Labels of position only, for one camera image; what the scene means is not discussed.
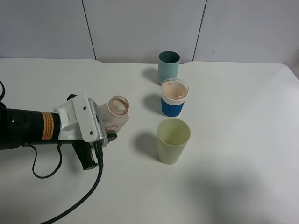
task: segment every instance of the bottle opening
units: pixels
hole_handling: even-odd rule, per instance
[[[122,96],[114,96],[109,100],[108,107],[115,115],[123,116],[128,113],[129,102]]]

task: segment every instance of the plastic bottle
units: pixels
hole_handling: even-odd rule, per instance
[[[129,102],[122,96],[114,96],[108,103],[99,106],[107,134],[118,133],[129,120]]]

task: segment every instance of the orange warning label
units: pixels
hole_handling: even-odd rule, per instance
[[[42,140],[49,140],[54,132],[54,120],[51,113],[42,112],[43,115],[43,136]]]

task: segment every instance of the white table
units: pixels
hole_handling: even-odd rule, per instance
[[[92,197],[57,223],[297,224],[299,82],[282,64],[191,62],[178,77],[190,87],[180,118],[192,135],[179,161],[157,159],[160,113],[154,64],[95,60],[0,59],[8,108],[50,112],[70,93],[98,104],[130,102],[129,121],[104,148]],[[36,171],[56,167],[54,146],[38,146]],[[83,171],[71,146],[51,178],[31,172],[34,151],[0,151],[0,223],[46,221],[77,202],[97,169]]]

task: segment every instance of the pale green cup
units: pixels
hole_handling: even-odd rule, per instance
[[[170,118],[162,121],[157,129],[160,160],[169,165],[178,161],[190,134],[189,126],[180,119]]]

